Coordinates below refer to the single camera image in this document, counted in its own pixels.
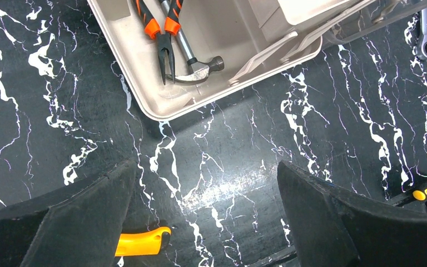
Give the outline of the black handled silver tool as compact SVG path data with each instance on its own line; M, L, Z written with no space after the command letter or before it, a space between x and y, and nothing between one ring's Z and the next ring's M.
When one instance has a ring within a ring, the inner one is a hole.
M198 84L205 82L212 72L222 71L225 68L225 63L221 56L213 57L209 62L201 62L195 57L179 22L182 2L183 1L159 1L166 15L165 29L167 29L170 37L175 37L186 60L188 69L187 75L173 75L168 73L165 77L173 82Z

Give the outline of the translucent brown tool box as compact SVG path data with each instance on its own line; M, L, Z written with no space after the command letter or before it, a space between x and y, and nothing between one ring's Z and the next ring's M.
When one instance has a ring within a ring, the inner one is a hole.
M221 56L225 68L205 82L161 79L155 41L132 1L89 6L141 111L173 120L427 8L427 1L183 1L180 24L195 57ZM176 74L187 75L175 37Z

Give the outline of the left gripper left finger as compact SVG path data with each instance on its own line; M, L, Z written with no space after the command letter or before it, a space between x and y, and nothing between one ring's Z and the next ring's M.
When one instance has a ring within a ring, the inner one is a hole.
M111 266L136 163L0 210L0 266Z

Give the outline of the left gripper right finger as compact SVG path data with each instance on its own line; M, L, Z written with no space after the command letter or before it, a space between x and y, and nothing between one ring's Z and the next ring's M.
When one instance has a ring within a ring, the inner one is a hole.
M427 266L427 202L391 206L287 161L277 183L301 266Z

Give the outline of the red handled pliers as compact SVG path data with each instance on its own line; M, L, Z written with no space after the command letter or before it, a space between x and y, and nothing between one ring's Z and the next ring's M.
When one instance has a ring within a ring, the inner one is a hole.
M143 0L132 1L138 16L144 26L144 32L150 39L157 44L157 57L160 67L162 82L166 84L166 64L165 57L168 58L168 64L171 75L175 76L175 55L172 48L172 36L176 36L181 29L179 21L180 12L183 6L183 0L169 1L168 12L165 18L164 31L162 31L156 18L150 12Z

